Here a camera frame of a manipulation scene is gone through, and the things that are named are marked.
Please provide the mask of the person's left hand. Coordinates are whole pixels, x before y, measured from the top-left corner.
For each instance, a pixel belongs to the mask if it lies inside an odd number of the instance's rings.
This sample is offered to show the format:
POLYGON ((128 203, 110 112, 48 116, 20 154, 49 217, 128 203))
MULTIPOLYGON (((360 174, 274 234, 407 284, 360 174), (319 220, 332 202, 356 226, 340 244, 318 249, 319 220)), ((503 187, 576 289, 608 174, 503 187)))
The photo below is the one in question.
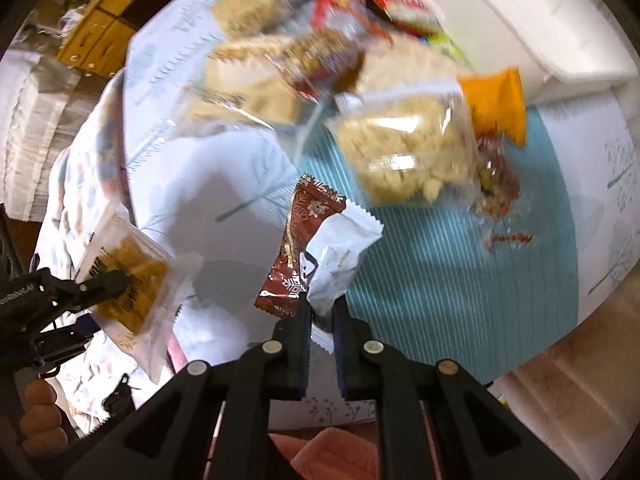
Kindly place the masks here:
POLYGON ((62 451, 68 437, 55 390, 45 380, 36 379, 26 385, 24 397, 29 408, 20 420, 20 429, 25 436, 22 448, 26 455, 40 457, 62 451))

